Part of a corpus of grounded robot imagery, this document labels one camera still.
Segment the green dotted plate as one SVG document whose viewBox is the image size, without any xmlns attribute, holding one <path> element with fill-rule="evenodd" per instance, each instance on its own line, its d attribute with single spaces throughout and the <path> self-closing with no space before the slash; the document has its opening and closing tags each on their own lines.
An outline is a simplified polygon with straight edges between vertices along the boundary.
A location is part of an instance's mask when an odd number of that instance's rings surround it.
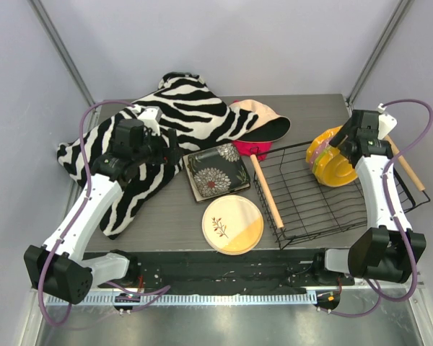
<svg viewBox="0 0 433 346">
<path fill-rule="evenodd" d="M 318 157 L 315 159 L 312 166 L 312 173 L 319 179 L 323 176 L 325 172 L 325 168 L 333 159 L 334 154 L 330 151 L 323 151 Z"/>
</svg>

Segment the orange dotted plate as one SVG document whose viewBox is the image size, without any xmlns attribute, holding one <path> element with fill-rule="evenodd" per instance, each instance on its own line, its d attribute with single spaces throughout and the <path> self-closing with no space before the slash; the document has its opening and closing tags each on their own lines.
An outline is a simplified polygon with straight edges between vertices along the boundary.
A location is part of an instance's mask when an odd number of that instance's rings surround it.
<svg viewBox="0 0 433 346">
<path fill-rule="evenodd" d="M 330 150 L 334 157 L 321 178 L 317 181 L 327 187 L 342 187 L 352 183 L 357 178 L 357 173 L 349 163 L 349 160 L 344 157 L 337 148 L 328 146 L 324 151 Z"/>
</svg>

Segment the black square plate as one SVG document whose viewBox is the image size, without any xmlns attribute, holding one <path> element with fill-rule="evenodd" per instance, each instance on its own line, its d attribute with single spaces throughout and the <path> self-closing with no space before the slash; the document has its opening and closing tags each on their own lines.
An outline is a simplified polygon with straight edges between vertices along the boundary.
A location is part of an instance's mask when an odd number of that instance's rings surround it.
<svg viewBox="0 0 433 346">
<path fill-rule="evenodd" d="M 201 203 L 250 188 L 250 176 L 233 143 L 183 157 L 195 201 Z"/>
</svg>

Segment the yellow cream round plate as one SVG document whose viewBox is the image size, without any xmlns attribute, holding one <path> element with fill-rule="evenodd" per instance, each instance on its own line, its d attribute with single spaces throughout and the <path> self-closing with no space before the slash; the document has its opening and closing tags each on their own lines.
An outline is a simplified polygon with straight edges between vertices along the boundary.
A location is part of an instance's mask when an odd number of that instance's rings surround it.
<svg viewBox="0 0 433 346">
<path fill-rule="evenodd" d="M 239 195 L 226 195 L 207 206 L 201 228 L 213 249 L 235 256 L 249 252 L 258 244 L 264 222 L 252 201 Z"/>
</svg>

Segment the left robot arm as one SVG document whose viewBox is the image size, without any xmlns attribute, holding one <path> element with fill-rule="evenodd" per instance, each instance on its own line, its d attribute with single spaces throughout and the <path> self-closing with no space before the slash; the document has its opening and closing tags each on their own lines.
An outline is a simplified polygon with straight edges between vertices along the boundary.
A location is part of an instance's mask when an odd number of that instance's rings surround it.
<svg viewBox="0 0 433 346">
<path fill-rule="evenodd" d="M 137 258 L 120 250 L 85 260 L 85 249 L 102 217 L 142 164 L 177 164 L 182 156 L 174 129 L 160 135 L 155 120 L 122 120 L 105 154 L 87 175 L 84 194 L 41 247 L 29 246 L 24 261 L 33 288 L 67 303 L 84 300 L 91 288 L 116 280 L 125 288 L 139 279 Z"/>
</svg>

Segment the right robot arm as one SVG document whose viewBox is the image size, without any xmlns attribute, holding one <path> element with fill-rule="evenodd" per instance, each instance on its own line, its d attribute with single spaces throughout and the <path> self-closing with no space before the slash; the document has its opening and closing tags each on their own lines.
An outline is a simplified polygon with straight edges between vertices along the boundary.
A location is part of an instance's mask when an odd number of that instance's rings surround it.
<svg viewBox="0 0 433 346">
<path fill-rule="evenodd" d="M 354 278 L 404 283 L 426 249 L 423 234 L 406 218 L 395 184 L 393 148 L 384 137 L 397 121 L 383 110 L 354 110 L 342 126 L 318 136 L 307 150 L 317 181 L 342 187 L 357 180 L 367 213 L 367 229 L 348 249 L 327 249 L 311 267 L 326 285 L 339 273 Z"/>
</svg>

